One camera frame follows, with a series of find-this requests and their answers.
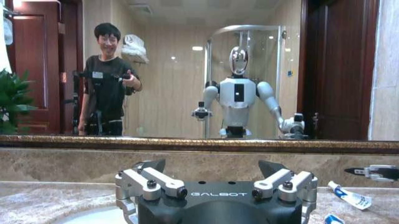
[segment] screw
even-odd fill
[[[254,198],[256,201],[261,200],[261,191],[254,189],[252,190],[252,197]]]
[[[180,189],[177,190],[177,198],[178,198],[178,199],[185,198],[186,193],[188,193],[186,189],[185,189],[185,188],[180,188]]]
[[[284,187],[286,190],[292,190],[292,183],[290,183],[290,181],[285,181],[285,182],[282,183],[282,187]]]
[[[148,188],[154,188],[156,187],[156,181],[154,180],[146,181],[146,187]]]

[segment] toothpaste tube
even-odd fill
[[[324,224],[344,224],[344,221],[334,215],[328,214],[324,218]]]
[[[370,206],[370,197],[346,191],[333,181],[328,182],[328,187],[332,188],[334,195],[357,209],[364,210]]]

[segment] ceiling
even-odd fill
[[[196,26],[264,25],[282,0],[125,0],[141,23]],[[150,12],[133,4],[146,4]]]

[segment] robot face visor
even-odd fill
[[[229,68],[233,74],[242,75],[248,64],[248,53],[240,48],[234,47],[229,54]]]

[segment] dark red door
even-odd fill
[[[365,140],[378,1],[308,2],[301,99],[306,132],[318,139]]]
[[[77,4],[62,3],[61,7],[62,32],[58,35],[59,71],[61,71],[61,133],[71,134],[73,120],[73,71],[77,70]]]
[[[55,2],[22,2],[14,11],[14,71],[18,75],[27,71],[30,97],[37,110],[30,113],[30,120],[23,126],[29,133],[59,132],[58,98],[58,4]]]

